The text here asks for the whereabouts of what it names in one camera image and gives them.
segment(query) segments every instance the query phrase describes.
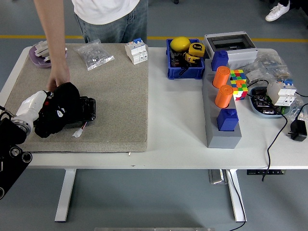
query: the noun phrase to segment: table leg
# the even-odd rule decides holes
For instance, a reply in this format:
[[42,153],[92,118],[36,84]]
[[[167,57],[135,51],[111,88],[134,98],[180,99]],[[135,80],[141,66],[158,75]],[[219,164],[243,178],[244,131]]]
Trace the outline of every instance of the table leg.
[[75,180],[76,169],[66,169],[55,222],[66,222],[69,201]]
[[227,172],[227,178],[228,178],[228,183],[229,183],[229,190],[230,190],[230,195],[231,195],[231,200],[232,200],[232,205],[233,205],[235,221],[244,222],[244,221],[247,221],[247,219],[246,219],[245,209],[243,205],[240,185],[237,179],[236,170],[237,169],[229,169],[226,172]]

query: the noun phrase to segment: hand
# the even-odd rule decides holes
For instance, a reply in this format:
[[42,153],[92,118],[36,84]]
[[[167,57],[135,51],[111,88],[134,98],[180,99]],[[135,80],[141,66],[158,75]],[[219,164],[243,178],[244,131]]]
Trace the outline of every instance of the hand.
[[57,66],[51,65],[51,73],[47,82],[47,90],[53,92],[58,86],[70,81],[70,74],[67,64]]

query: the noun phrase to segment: gray carpet pad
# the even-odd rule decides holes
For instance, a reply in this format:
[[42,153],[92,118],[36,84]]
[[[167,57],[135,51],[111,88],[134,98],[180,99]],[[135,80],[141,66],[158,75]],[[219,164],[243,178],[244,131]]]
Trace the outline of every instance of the gray carpet pad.
[[[79,138],[73,134],[82,124],[66,125],[47,138],[34,131],[19,145],[28,152],[144,152],[147,144],[148,62],[134,65],[124,44],[102,44],[114,60],[87,70],[74,51],[83,44],[67,44],[71,82],[80,96],[96,100],[96,119]],[[51,68],[36,67],[27,57],[5,105],[16,113],[23,100],[46,90]]]

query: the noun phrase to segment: white t-shirt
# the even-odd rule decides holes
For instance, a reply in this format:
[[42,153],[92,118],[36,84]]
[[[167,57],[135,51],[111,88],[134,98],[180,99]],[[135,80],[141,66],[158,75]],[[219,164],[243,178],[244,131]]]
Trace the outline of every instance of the white t-shirt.
[[103,25],[130,13],[139,0],[72,0],[74,12],[83,21]]

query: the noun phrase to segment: human arm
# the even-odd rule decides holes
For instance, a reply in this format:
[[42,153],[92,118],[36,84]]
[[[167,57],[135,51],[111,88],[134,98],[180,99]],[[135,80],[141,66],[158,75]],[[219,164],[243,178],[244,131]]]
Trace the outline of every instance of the human arm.
[[34,0],[34,4],[46,35],[51,57],[52,65],[47,90],[54,91],[59,85],[70,81],[65,58],[63,0]]

